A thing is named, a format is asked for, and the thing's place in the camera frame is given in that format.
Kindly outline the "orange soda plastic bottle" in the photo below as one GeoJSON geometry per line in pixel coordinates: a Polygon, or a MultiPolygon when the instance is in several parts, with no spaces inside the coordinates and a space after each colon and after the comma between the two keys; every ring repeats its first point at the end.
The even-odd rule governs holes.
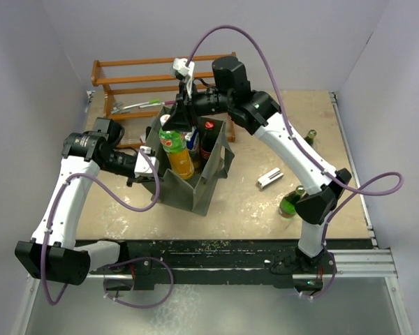
{"type": "Polygon", "coordinates": [[[160,118],[159,139],[163,150],[167,154],[172,171],[182,179],[187,180],[192,178],[194,174],[193,161],[187,149],[185,134],[179,131],[165,131],[163,129],[169,118],[169,114],[162,115],[160,118]]]}

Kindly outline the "blue juice carton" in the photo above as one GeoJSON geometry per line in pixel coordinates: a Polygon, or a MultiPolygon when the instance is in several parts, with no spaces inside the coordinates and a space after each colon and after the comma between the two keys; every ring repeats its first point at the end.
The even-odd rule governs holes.
{"type": "Polygon", "coordinates": [[[191,132],[185,134],[185,140],[193,166],[198,170],[200,168],[200,140],[198,129],[193,127],[191,132]]]}

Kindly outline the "cola glass bottle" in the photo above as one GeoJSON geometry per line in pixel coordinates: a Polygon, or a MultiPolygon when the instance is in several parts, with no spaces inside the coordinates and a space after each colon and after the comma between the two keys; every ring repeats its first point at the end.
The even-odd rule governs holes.
{"type": "Polygon", "coordinates": [[[202,139],[200,140],[200,156],[202,169],[204,169],[207,164],[212,150],[216,142],[216,126],[213,121],[205,122],[205,131],[203,132],[202,139]]]}

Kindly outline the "green canvas bag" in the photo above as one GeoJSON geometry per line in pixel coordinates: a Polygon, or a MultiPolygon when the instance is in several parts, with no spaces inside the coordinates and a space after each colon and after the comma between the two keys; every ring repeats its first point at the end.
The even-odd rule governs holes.
{"type": "Polygon", "coordinates": [[[159,139],[160,117],[170,112],[169,107],[162,107],[159,115],[153,118],[147,127],[146,145],[154,150],[159,162],[160,193],[158,203],[169,207],[206,216],[216,184],[219,179],[228,177],[235,155],[226,139],[226,122],[213,119],[216,130],[216,142],[206,165],[200,168],[192,178],[184,180],[170,169],[170,162],[159,139]]]}

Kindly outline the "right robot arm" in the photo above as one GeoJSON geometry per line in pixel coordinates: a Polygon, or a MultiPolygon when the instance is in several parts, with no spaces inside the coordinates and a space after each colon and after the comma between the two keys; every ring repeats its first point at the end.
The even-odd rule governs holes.
{"type": "Polygon", "coordinates": [[[251,89],[244,64],[235,56],[212,62],[215,85],[198,91],[193,83],[195,64],[174,59],[172,76],[180,81],[168,131],[189,131],[198,117],[228,113],[233,122],[265,143],[287,164],[306,193],[295,209],[302,219],[296,248],[297,267],[312,273],[321,265],[325,251],[327,216],[331,214],[351,180],[346,169],[338,170],[316,153],[304,138],[284,121],[284,109],[271,95],[251,89]]]}

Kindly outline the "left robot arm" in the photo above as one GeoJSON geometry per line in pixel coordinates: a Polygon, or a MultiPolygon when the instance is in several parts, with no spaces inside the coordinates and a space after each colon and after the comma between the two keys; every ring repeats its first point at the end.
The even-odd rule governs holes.
{"type": "Polygon", "coordinates": [[[127,184],[153,181],[160,185],[155,151],[142,147],[134,155],[117,151],[124,127],[99,117],[93,128],[71,133],[61,152],[61,168],[43,218],[29,241],[19,241],[15,256],[37,279],[79,285],[88,273],[106,266],[115,274],[125,272],[130,257],[122,241],[100,240],[78,247],[79,219],[92,184],[100,171],[127,178],[127,184]]]}

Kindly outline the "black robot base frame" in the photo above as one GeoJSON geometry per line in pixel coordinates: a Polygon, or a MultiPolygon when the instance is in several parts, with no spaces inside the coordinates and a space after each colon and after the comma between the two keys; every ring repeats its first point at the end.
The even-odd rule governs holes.
{"type": "Polygon", "coordinates": [[[104,265],[93,275],[133,279],[133,289],[156,284],[271,285],[320,289],[336,272],[329,253],[310,260],[294,239],[140,239],[120,241],[117,266],[104,265]]]}

